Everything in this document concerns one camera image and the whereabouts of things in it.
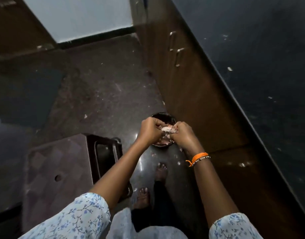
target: hand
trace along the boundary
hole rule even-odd
[[[158,142],[164,134],[161,129],[165,126],[167,125],[161,120],[154,117],[148,117],[141,122],[141,128],[137,139],[143,141],[147,146]]]
[[[178,132],[172,133],[170,138],[180,147],[186,149],[191,156],[204,152],[202,145],[188,124],[185,122],[177,122],[174,127]]]

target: orange wristband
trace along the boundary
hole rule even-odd
[[[192,164],[199,158],[203,157],[203,156],[208,156],[207,153],[199,153],[199,154],[196,154],[193,158],[192,158],[192,161],[190,162],[189,160],[186,160],[186,162],[189,162],[190,163],[190,166],[192,166]]]

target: foot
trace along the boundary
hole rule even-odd
[[[167,174],[167,166],[164,163],[158,163],[156,168],[155,181],[161,181],[162,183],[165,183]]]
[[[134,209],[143,209],[150,205],[150,193],[148,188],[141,188],[138,191],[137,202],[134,204]]]

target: countertop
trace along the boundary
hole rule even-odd
[[[305,0],[172,0],[305,212]]]

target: floral sleeve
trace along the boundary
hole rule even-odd
[[[245,214],[233,213],[214,222],[209,239],[262,239]]]
[[[97,239],[110,222],[110,217],[106,201],[98,194],[86,193],[20,239]]]

